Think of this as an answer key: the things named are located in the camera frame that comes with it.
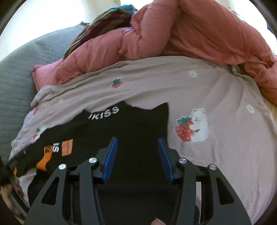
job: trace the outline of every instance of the pink blanket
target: pink blanket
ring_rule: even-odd
[[[277,61],[269,46],[256,29],[215,0],[154,0],[133,15],[131,25],[85,42],[65,60],[36,65],[37,90],[119,61],[185,55],[240,65],[277,105]]]

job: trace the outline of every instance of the yellow cloth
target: yellow cloth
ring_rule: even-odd
[[[265,104],[269,108],[269,110],[272,112],[273,117],[274,117],[275,121],[277,122],[277,106],[272,104],[270,101],[268,101],[264,96],[263,96],[263,101],[265,102]]]

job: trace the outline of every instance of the gray bedding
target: gray bedding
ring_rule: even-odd
[[[31,76],[34,65],[46,65],[62,58],[82,29],[83,25],[79,24],[41,36],[0,62],[0,155],[4,162],[37,93]]]

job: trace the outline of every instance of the striped scarf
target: striped scarf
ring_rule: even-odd
[[[131,17],[136,11],[133,5],[123,5],[110,8],[100,14],[77,35],[63,58],[66,59],[76,48],[92,38],[120,27],[130,27]]]

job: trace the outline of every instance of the metal screw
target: metal screw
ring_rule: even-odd
[[[210,164],[210,169],[211,169],[211,170],[216,170],[217,167],[216,167],[216,165],[214,165],[214,164]]]
[[[95,163],[95,162],[97,162],[97,158],[90,158],[88,161],[89,161],[90,163]]]
[[[65,168],[66,168],[66,165],[65,165],[65,164],[59,165],[59,169],[60,169],[60,170],[64,170]]]
[[[179,163],[185,164],[187,163],[187,160],[185,158],[180,158]]]

